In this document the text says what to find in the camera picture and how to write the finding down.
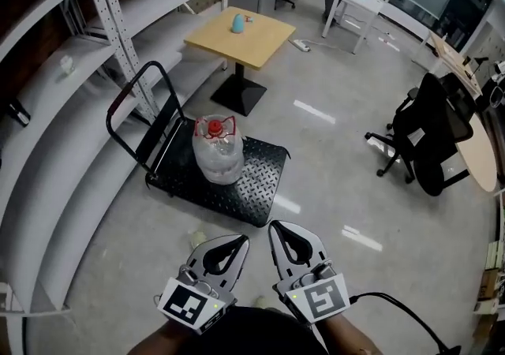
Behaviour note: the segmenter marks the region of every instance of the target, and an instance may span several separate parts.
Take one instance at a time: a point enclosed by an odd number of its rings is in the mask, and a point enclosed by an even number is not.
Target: red bottle cap
[[[208,123],[208,134],[210,136],[219,136],[223,133],[223,124],[217,119],[213,119]]]

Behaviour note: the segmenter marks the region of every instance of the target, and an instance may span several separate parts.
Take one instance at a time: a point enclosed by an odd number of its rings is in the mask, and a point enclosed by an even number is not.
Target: person's arm
[[[343,315],[316,323],[330,355],[382,355],[376,345]]]
[[[193,335],[190,329],[169,321],[137,344],[128,355],[175,355]]]

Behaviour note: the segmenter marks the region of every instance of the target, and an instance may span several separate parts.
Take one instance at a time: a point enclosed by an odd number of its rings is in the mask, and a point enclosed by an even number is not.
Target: black metal platform
[[[250,223],[268,223],[275,192],[288,152],[285,148],[248,137],[244,140],[245,164],[241,178],[232,185],[209,182],[196,164],[192,135],[195,121],[187,120],[175,137],[167,138],[147,174],[150,185],[194,204]]]

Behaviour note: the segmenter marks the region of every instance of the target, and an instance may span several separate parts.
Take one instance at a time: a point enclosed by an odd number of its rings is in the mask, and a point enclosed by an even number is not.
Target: white shelf
[[[223,63],[224,59],[214,54],[185,47],[182,52],[182,61],[168,73],[181,106]],[[163,79],[152,89],[152,92],[156,104],[161,109],[170,97]]]
[[[124,123],[118,133],[133,149],[147,126]],[[109,140],[67,203],[44,256],[39,273],[47,296],[60,310],[89,241],[136,162],[114,140]]]
[[[130,38],[141,32],[170,11],[189,0],[120,0],[126,31]],[[90,27],[101,28],[99,18],[90,22]]]
[[[189,13],[170,13],[133,37],[133,45],[141,65],[158,61],[170,72],[181,60],[184,38],[204,25],[207,18]],[[149,69],[146,74],[151,88],[161,79],[161,73]]]
[[[10,194],[30,153],[53,118],[73,93],[114,53],[111,46],[81,37],[68,39],[39,68],[24,87],[19,100],[32,116],[22,128],[8,117],[0,125],[2,137],[2,171],[0,171],[0,224]],[[60,59],[73,58],[75,71],[66,76]]]
[[[34,5],[0,41],[0,62],[31,27],[63,1],[40,0],[39,3]]]
[[[0,247],[6,259],[6,280],[25,312],[30,311],[53,230],[81,178],[110,138],[105,118],[119,91],[96,75],[90,78],[53,120],[13,190]],[[113,117],[113,127],[136,104],[129,95]]]

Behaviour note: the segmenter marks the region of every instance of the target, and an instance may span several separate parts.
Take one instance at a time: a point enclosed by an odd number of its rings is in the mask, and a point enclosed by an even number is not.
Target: gray floor
[[[403,182],[403,165],[382,179],[376,176],[386,157],[363,135],[385,133],[395,108],[425,73],[409,58],[417,41],[377,20],[375,26],[395,39],[373,29],[354,56],[348,52],[357,41],[351,31],[333,28],[326,39],[320,37],[322,5],[323,0],[297,0],[295,10],[283,7],[278,17],[297,27],[296,38],[339,49],[311,45],[306,54],[286,43],[263,70],[247,72],[268,91],[248,118],[239,116],[240,130],[285,146],[293,157],[278,190],[292,204],[275,204],[271,215],[321,236],[351,294],[387,292],[408,304],[448,345],[468,349],[494,219],[490,196],[467,178],[442,196],[429,197],[417,183]],[[350,14],[363,20],[358,11],[350,9]],[[429,53],[423,59],[428,63]],[[231,114],[209,100],[227,75],[212,76],[188,103],[187,113]],[[333,117],[335,123],[296,107],[294,100]],[[349,239],[342,234],[344,227],[358,230],[372,243]],[[126,353],[164,321],[153,296],[185,262],[195,230],[208,237],[247,234],[252,246],[234,290],[239,304],[250,305],[264,295],[272,306],[283,308],[271,289],[278,275],[265,229],[149,191],[144,171],[137,169],[80,265],[67,298],[73,312],[30,321],[30,354]],[[436,353],[411,318],[380,299],[362,299],[346,316],[384,353]]]

